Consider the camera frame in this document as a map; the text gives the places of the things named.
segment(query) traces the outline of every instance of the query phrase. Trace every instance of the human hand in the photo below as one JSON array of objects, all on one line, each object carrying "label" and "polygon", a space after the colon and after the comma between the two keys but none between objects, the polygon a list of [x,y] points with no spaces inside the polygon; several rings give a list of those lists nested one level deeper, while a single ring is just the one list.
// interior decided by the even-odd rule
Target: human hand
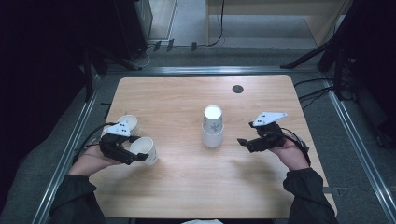
[{"label": "human hand", "polygon": [[309,168],[303,152],[289,139],[286,139],[283,147],[273,147],[269,150],[274,152],[290,171]]},{"label": "human hand", "polygon": [[69,175],[91,176],[107,166],[119,165],[121,162],[105,157],[99,145],[89,147],[70,168]]}]

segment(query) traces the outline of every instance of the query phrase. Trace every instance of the wire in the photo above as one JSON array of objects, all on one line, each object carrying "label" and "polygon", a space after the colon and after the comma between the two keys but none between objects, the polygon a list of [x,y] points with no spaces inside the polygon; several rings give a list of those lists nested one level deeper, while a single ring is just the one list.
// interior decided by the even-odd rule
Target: wire
[{"label": "wire", "polygon": [[148,61],[145,64],[143,64],[143,65],[137,64],[137,63],[134,63],[133,60],[129,60],[128,63],[131,63],[132,65],[134,65],[136,67],[141,67],[141,68],[146,67],[150,63],[150,57],[149,57],[149,54],[148,54],[148,50],[151,49],[151,48],[154,48],[154,46],[155,45],[146,48],[145,53],[147,55]]},{"label": "wire", "polygon": [[306,162],[309,164],[309,166],[311,166],[311,160],[309,159],[308,151],[307,151],[306,147],[304,147],[303,144],[300,141],[294,140],[290,136],[287,136],[287,135],[285,135],[283,133],[273,133],[273,132],[265,132],[265,133],[274,134],[274,135],[278,135],[278,136],[283,136],[283,137],[289,139],[292,143],[294,143],[295,146],[297,146],[297,148],[300,149],[300,151],[303,153],[303,155],[304,155],[304,157],[306,159]]},{"label": "wire", "polygon": [[97,131],[101,130],[103,127],[105,127],[105,126],[107,126],[107,125],[115,125],[115,124],[117,124],[117,123],[113,123],[113,122],[104,123],[104,124],[101,124],[99,127],[97,127],[95,130],[93,130],[93,132],[91,132],[91,133],[88,135],[88,137],[85,138],[85,140],[84,140],[84,142],[82,142],[81,146],[80,146],[79,148],[76,148],[76,151],[77,151],[77,152],[76,152],[75,156],[73,157],[73,164],[78,160],[78,157],[79,157],[79,155],[81,154],[81,152],[82,152],[82,150],[83,150],[84,148],[89,147],[89,146],[93,146],[93,145],[86,145],[86,144],[87,144],[87,142],[93,137],[93,135],[94,135]]},{"label": "wire", "polygon": [[314,78],[314,79],[304,80],[304,81],[300,81],[300,82],[297,82],[296,84],[294,84],[294,87],[297,87],[298,85],[301,85],[303,83],[319,81],[319,80],[332,80],[332,78],[323,77],[323,78]]},{"label": "wire", "polygon": [[213,46],[215,46],[215,45],[217,45],[219,43],[219,41],[221,40],[222,35],[223,35],[223,18],[224,18],[224,0],[222,0],[222,4],[221,4],[221,20],[220,20],[220,28],[221,28],[221,30],[220,30],[219,39],[213,44],[197,45],[198,47],[213,47]]},{"label": "wire", "polygon": [[318,91],[314,91],[314,92],[308,93],[307,95],[300,96],[298,99],[299,99],[299,101],[302,101],[305,97],[310,97],[312,95],[315,95],[317,93],[321,93],[323,91],[328,91],[328,90],[332,91],[332,89],[333,89],[333,87],[326,87],[326,88],[320,89]]},{"label": "wire", "polygon": [[323,93],[321,93],[319,96],[314,97],[314,99],[311,101],[311,103],[309,103],[308,105],[303,106],[303,109],[309,107],[310,105],[312,105],[318,98],[322,97],[324,94],[329,93],[330,91],[324,91]]}]

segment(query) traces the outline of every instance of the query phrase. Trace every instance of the aluminum rail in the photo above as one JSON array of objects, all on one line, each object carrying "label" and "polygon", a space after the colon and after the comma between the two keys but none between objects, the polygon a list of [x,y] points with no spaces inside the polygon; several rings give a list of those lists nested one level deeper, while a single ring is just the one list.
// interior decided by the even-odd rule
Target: aluminum rail
[{"label": "aluminum rail", "polygon": [[61,156],[58,166],[56,167],[55,172],[52,175],[49,184],[47,185],[44,196],[35,213],[35,217],[32,221],[32,223],[34,224],[46,223],[47,221],[47,217],[50,212],[50,205],[54,199],[58,186],[61,184],[64,175],[69,169],[70,161],[75,153],[74,149],[78,147],[78,140],[81,137],[85,124],[87,123],[87,119],[91,114],[92,107],[97,96],[97,90],[99,89],[101,82],[102,79],[99,76],[96,76],[94,81],[94,86],[97,88],[93,92],[91,99],[85,103],[85,105],[81,110],[81,113],[79,114],[78,121],[76,122],[76,125],[70,135],[70,138],[67,141],[66,147],[64,149],[64,153]]},{"label": "aluminum rail", "polygon": [[[332,86],[332,82],[330,82],[329,80],[324,81],[324,85],[325,87],[330,87]],[[382,209],[385,212],[385,215],[388,218],[389,223],[396,223],[396,205],[393,200],[392,194],[381,174],[376,169],[375,163],[373,162],[369,151],[362,142],[361,137],[352,122],[352,119],[347,113],[345,104],[338,100],[334,92],[330,92],[330,98],[338,116],[340,117],[340,120],[344,125],[344,128],[346,129],[346,133],[361,162],[361,166],[364,172],[367,174],[367,177],[373,187],[379,203],[382,206]]]}]

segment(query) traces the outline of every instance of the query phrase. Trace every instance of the table top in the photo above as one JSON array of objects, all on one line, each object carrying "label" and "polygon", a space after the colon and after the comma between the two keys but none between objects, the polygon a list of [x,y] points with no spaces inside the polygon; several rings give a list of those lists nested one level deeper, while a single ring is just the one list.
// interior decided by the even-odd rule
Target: table top
[{"label": "table top", "polygon": [[[243,87],[242,93],[233,87]],[[204,109],[223,111],[220,147],[202,142]],[[248,123],[262,112],[286,112],[280,127],[310,147],[312,167],[328,186],[290,77],[127,77],[120,81],[107,122],[138,119],[159,160],[107,167],[90,180],[106,217],[282,218],[293,195],[283,189],[287,167],[270,151],[249,153],[237,138],[258,138]],[[331,194],[326,194],[336,210]]]}]

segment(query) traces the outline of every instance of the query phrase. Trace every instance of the white object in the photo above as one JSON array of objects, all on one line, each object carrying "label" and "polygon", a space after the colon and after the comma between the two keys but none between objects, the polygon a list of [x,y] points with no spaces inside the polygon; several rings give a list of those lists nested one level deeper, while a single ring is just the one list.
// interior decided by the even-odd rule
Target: white object
[{"label": "white object", "polygon": [[152,165],[158,160],[157,150],[154,146],[154,141],[149,137],[141,137],[136,141],[132,142],[129,147],[129,151],[137,155],[138,153],[148,154],[143,163],[147,165]]},{"label": "white object", "polygon": [[287,113],[276,113],[276,112],[261,112],[260,115],[253,121],[253,126],[262,126],[272,123],[278,119],[283,119],[287,116]]},{"label": "white object", "polygon": [[202,140],[204,142],[204,145],[210,148],[219,147],[224,137],[223,131],[224,131],[224,125],[222,125],[222,128],[218,133],[207,133],[203,126]]},{"label": "white object", "polygon": [[120,122],[105,129],[105,133],[112,133],[125,137],[131,136],[130,127],[127,122]]},{"label": "white object", "polygon": [[217,219],[213,219],[213,220],[199,220],[199,219],[195,219],[195,220],[183,222],[181,224],[222,224],[222,222],[218,221]]},{"label": "white object", "polygon": [[129,124],[129,130],[131,136],[139,136],[140,130],[137,123],[137,118],[134,115],[124,115],[117,120],[117,122],[127,122]]},{"label": "white object", "polygon": [[203,128],[205,132],[216,134],[223,129],[222,110],[218,105],[209,105],[204,111]]}]

